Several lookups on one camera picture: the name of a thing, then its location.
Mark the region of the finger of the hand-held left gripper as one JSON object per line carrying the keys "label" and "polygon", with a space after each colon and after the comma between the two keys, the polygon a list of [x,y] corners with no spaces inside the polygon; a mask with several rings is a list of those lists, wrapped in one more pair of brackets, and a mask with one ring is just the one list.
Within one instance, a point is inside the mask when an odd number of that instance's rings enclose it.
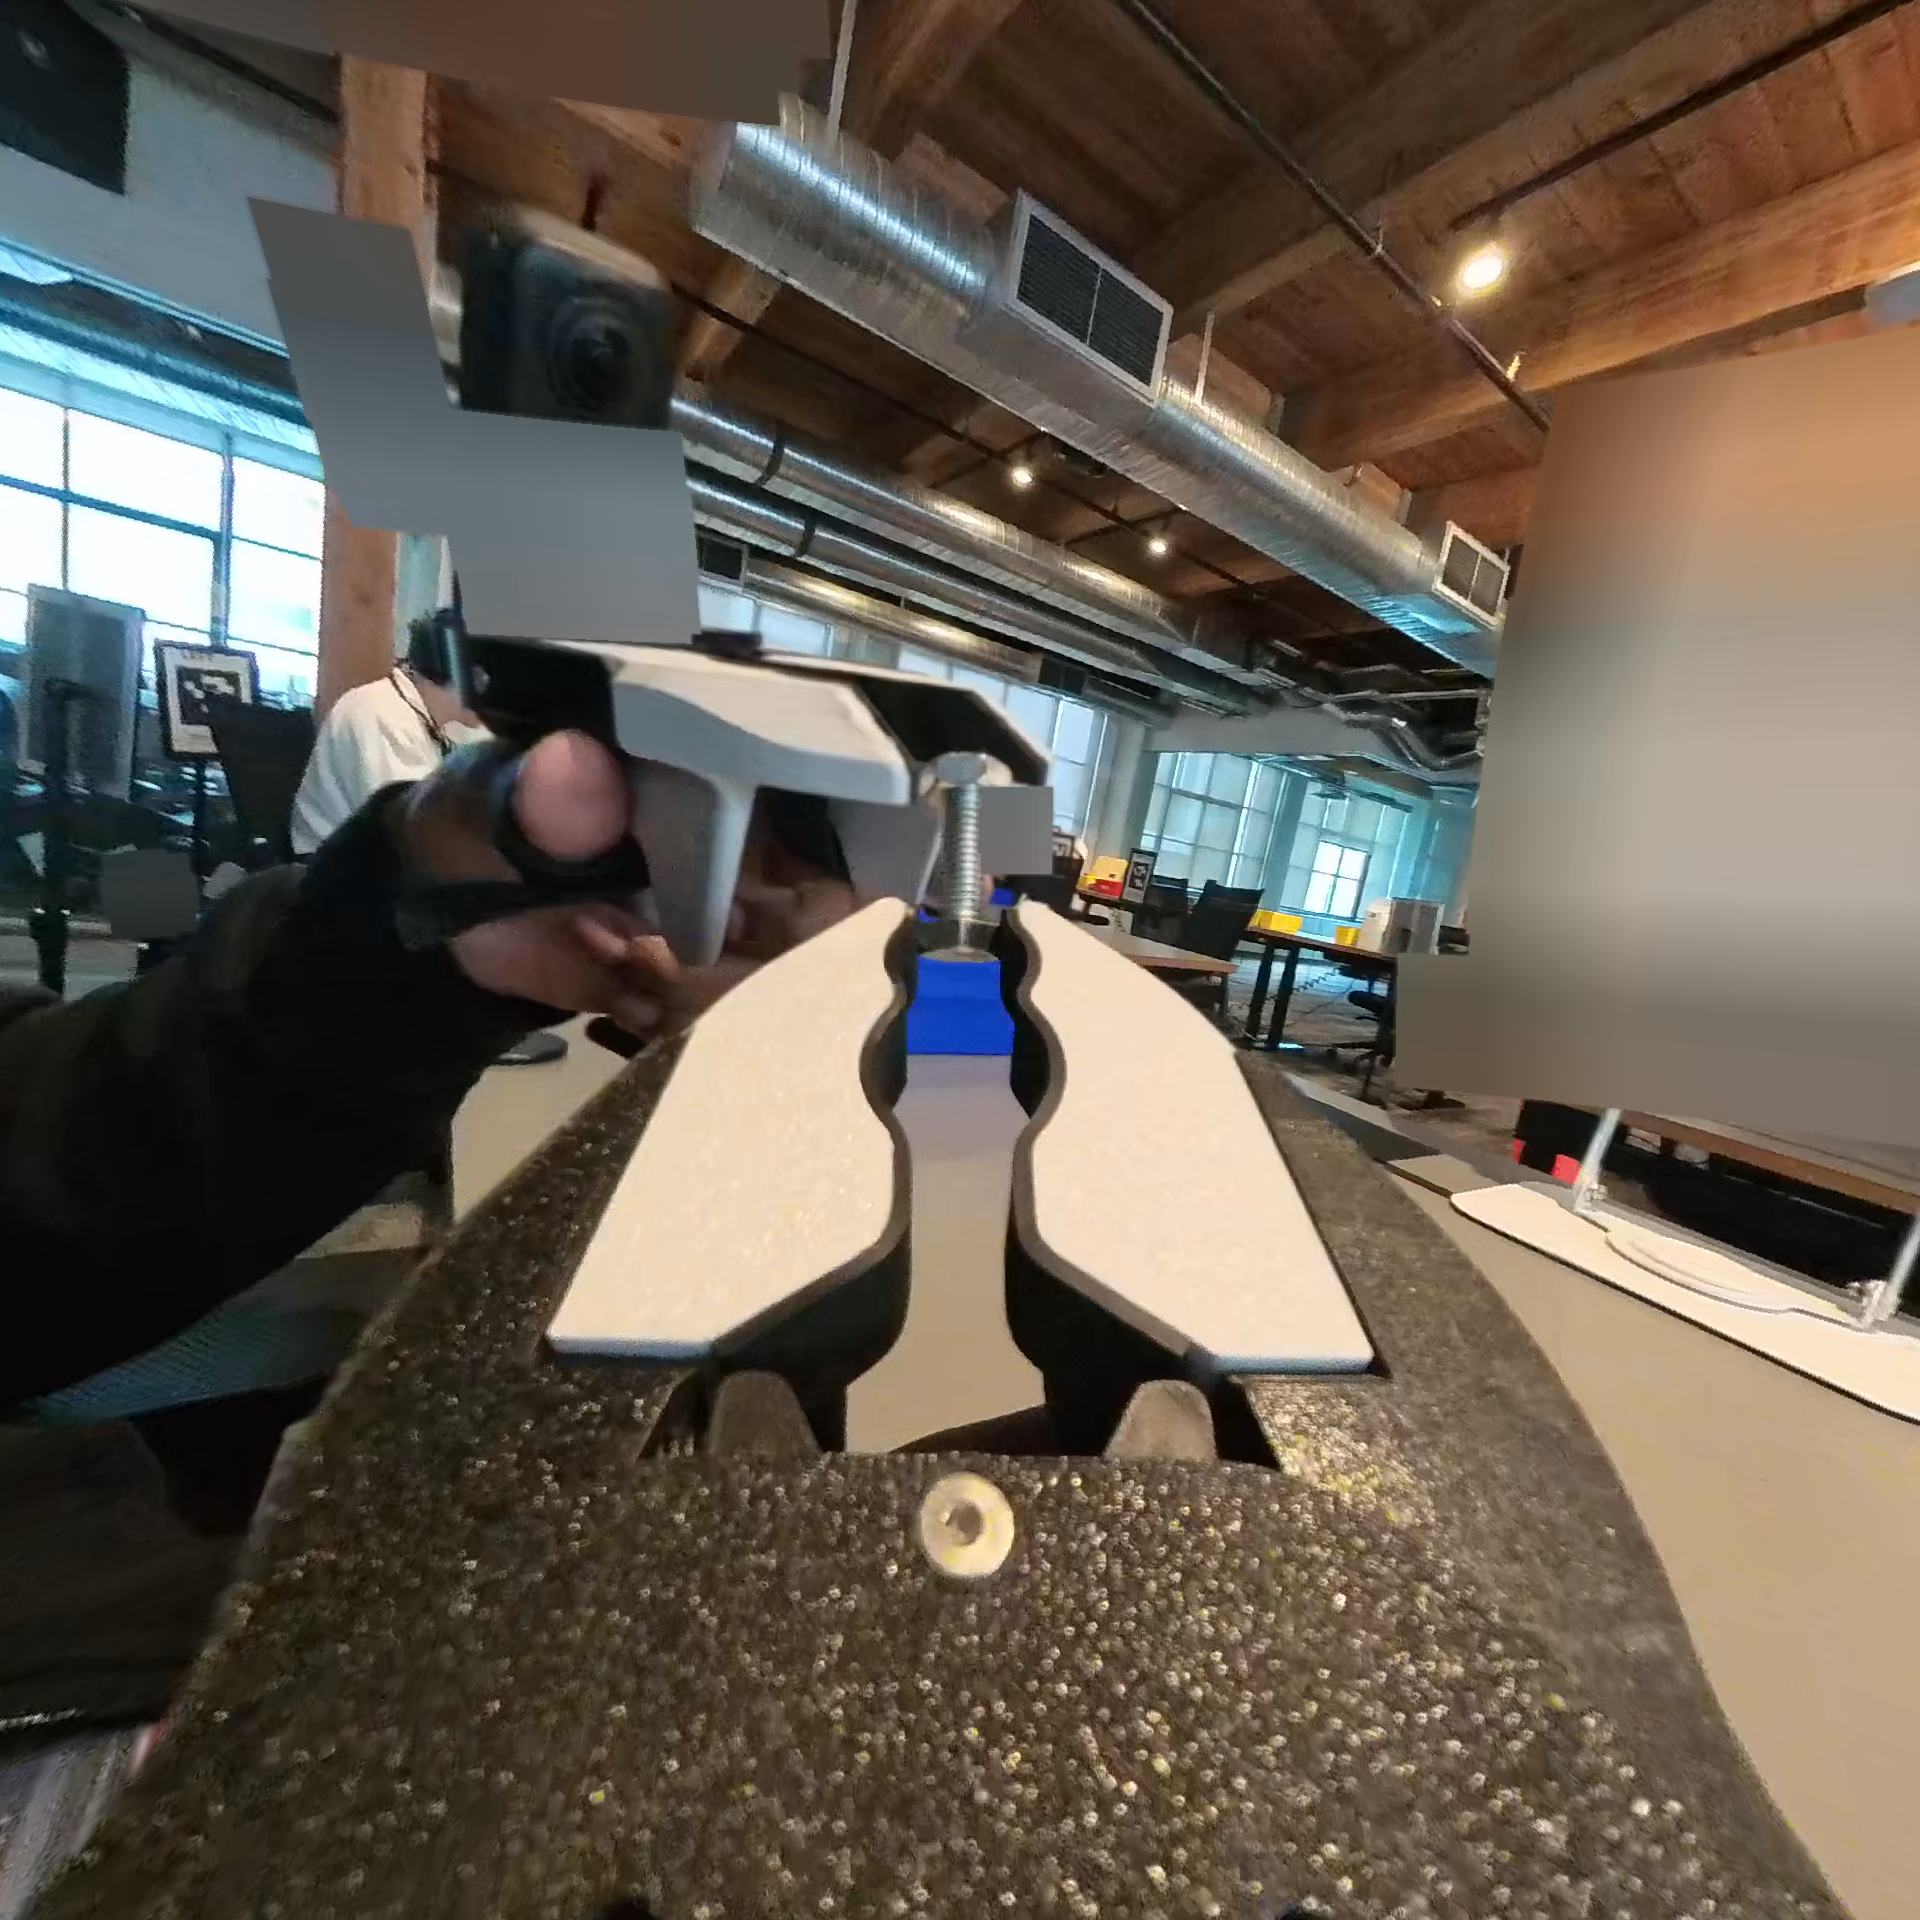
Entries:
{"label": "finger of the hand-held left gripper", "polygon": [[649,914],[690,968],[728,944],[755,825],[795,800],[823,824],[863,906],[920,906],[944,847],[944,791],[977,794],[977,868],[1041,873],[1051,857],[1050,756],[971,686],[804,656],[730,662],[695,649],[611,658],[618,748],[631,767]]}

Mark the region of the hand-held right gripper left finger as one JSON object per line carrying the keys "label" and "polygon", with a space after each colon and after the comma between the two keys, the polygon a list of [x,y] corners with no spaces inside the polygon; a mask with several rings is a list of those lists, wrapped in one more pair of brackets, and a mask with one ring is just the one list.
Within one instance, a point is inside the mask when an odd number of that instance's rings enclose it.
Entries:
{"label": "hand-held right gripper left finger", "polygon": [[910,903],[875,900],[690,1027],[547,1327],[555,1353],[714,1362],[890,1256],[907,1183],[875,1071],[918,932]]}

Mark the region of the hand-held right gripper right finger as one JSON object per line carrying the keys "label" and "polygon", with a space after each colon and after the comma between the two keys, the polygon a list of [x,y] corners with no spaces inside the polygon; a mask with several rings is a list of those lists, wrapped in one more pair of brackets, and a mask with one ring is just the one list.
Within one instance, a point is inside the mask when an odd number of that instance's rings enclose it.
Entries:
{"label": "hand-held right gripper right finger", "polygon": [[1377,1370],[1235,1044],[1042,903],[998,938],[1024,1118],[1006,1320],[1050,1388]]}

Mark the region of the metal bolt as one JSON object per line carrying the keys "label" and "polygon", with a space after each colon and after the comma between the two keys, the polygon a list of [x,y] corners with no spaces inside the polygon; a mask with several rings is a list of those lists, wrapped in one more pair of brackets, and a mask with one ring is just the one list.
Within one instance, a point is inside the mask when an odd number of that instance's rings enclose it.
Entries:
{"label": "metal bolt", "polygon": [[1003,777],[1006,767],[985,753],[942,753],[926,769],[926,791],[940,803],[942,827],[942,920],[966,944],[985,922],[992,896],[982,856],[984,791]]}

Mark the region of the person's left hand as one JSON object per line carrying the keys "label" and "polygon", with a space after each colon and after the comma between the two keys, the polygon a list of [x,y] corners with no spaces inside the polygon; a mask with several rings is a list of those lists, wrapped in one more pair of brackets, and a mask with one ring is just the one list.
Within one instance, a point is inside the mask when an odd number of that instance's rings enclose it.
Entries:
{"label": "person's left hand", "polygon": [[649,922],[630,769],[580,731],[456,753],[384,795],[379,818],[409,946],[446,955],[481,992],[603,1018],[638,1040],[682,1034],[863,907],[851,881],[799,860],[753,817],[721,955],[676,958]]}

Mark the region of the large blue plastic bin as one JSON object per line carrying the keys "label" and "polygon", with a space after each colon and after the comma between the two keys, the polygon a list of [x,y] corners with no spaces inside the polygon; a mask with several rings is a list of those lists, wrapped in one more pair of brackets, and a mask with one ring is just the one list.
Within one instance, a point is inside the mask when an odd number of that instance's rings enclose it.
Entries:
{"label": "large blue plastic bin", "polygon": [[922,958],[905,1018],[905,1054],[912,1064],[1008,1064],[1015,1022],[1003,1003],[999,958],[991,951],[978,958],[936,951],[940,927],[940,903],[926,900],[918,923]]}

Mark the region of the framed black white poster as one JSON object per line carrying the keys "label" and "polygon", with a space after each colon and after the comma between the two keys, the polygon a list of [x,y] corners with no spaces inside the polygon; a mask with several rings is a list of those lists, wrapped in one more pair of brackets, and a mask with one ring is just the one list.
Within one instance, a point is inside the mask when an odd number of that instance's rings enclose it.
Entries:
{"label": "framed black white poster", "polygon": [[257,656],[247,649],[161,638],[153,643],[153,688],[162,756],[211,762],[219,756],[215,710],[257,702]]}

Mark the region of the white base document stand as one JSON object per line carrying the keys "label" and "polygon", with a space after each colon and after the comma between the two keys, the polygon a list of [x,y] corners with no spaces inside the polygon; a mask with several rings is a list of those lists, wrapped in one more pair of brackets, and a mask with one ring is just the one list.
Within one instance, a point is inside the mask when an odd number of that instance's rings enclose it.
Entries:
{"label": "white base document stand", "polygon": [[1916,1161],[1651,1111],[1520,1110],[1516,1177],[1451,1210],[1531,1254],[1919,1422]]}

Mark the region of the grey screen monitor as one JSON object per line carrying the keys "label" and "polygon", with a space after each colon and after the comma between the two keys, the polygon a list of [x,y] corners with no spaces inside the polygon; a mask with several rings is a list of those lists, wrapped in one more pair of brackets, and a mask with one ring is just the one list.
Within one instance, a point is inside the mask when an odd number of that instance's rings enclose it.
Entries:
{"label": "grey screen monitor", "polygon": [[130,800],[145,611],[42,583],[27,609],[22,759],[92,798]]}

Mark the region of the long silver ceiling duct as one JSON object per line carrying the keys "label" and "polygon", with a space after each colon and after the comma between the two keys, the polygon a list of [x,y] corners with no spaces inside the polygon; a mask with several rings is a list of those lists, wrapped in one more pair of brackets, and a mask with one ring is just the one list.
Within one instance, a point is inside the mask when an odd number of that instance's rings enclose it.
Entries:
{"label": "long silver ceiling duct", "polygon": [[1260,643],[991,512],[894,478],[687,385],[672,426],[714,522],[785,544],[794,563],[882,586],[974,624],[1218,713],[1331,697],[1284,676]]}

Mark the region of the silver spiral air duct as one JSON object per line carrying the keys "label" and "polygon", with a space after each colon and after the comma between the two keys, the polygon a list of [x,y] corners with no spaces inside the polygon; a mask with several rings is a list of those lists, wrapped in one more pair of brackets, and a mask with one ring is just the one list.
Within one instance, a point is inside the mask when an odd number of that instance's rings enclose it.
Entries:
{"label": "silver spiral air duct", "polygon": [[1448,586],[1449,551],[1174,380],[1169,303],[1026,193],[984,225],[787,94],[771,126],[708,124],[689,222],[1039,432],[1494,676],[1502,614]]}

